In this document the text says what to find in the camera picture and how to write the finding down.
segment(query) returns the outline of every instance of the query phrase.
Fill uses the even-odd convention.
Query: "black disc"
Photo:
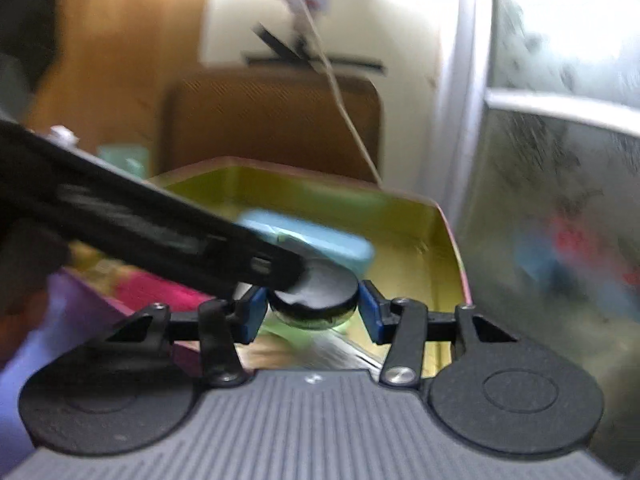
[[[193,381],[168,359],[132,367],[126,357],[115,366],[74,361],[53,362],[20,393],[36,446],[84,456],[132,451],[171,433],[193,405]]]
[[[288,292],[268,292],[273,311],[287,324],[325,330],[344,323],[358,303],[358,279],[326,258],[310,258],[302,280]]]
[[[588,373],[531,342],[474,347],[433,379],[429,402],[471,443],[523,456],[583,446],[604,408]]]

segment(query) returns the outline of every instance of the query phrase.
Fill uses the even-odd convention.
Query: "teal container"
[[[245,212],[238,223],[274,244],[285,236],[302,240],[351,270],[359,279],[364,277],[375,256],[373,245],[366,238],[264,209]]]
[[[98,146],[98,156],[143,180],[149,176],[149,150],[139,144],[103,144]]]

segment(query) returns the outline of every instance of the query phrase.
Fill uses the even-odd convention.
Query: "yellow tray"
[[[364,236],[376,250],[366,277],[388,298],[411,297],[440,312],[470,302],[458,248],[442,211],[430,200],[237,158],[181,168],[156,178],[156,184],[229,220],[262,208]],[[347,335],[375,355],[388,350],[371,343],[360,319]],[[449,363],[449,348],[428,344],[427,350],[423,375],[432,376]]]

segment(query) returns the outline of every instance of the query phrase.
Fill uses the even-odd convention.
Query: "glass door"
[[[640,0],[492,8],[487,86],[479,117],[467,93],[445,211],[474,301],[597,378],[607,407],[592,449],[628,471],[640,460]]]

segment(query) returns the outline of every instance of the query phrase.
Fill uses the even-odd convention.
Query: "white cable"
[[[331,92],[334,95],[335,104],[338,107],[338,110],[340,111],[340,115],[344,119],[344,122],[347,124],[347,127],[351,135],[353,136],[353,140],[355,140],[358,146],[358,149],[360,150],[360,152],[362,153],[362,156],[367,162],[367,165],[369,166],[369,169],[371,170],[371,173],[373,174],[373,177],[376,180],[376,184],[378,184],[379,187],[383,187],[382,179],[380,178],[380,174],[378,173],[378,168],[376,168],[376,165],[373,163],[373,160],[371,160],[371,156],[367,151],[367,147],[364,145],[364,142],[362,142],[362,138],[360,138],[360,134],[358,133],[358,130],[353,124],[353,121],[351,121],[351,118],[349,117],[349,113],[347,112],[347,108],[345,108],[344,106],[342,92],[340,91],[340,87],[338,86],[338,80],[335,78],[334,67],[331,65],[331,61],[329,61],[328,57],[324,53],[322,38],[320,38],[320,34],[318,33],[318,28],[314,23],[314,19],[311,16],[311,12],[309,11],[309,8],[306,6],[305,0],[299,0],[299,1],[300,1],[300,5],[302,6],[302,9],[305,12],[305,17],[306,17],[306,20],[308,21],[309,27],[311,28],[311,32],[313,33],[314,39],[316,40],[316,48],[318,50],[318,56],[320,57],[320,59],[322,60],[322,63],[324,64],[324,68],[326,70],[326,76],[327,76],[327,79],[329,80],[329,86],[331,87]]]

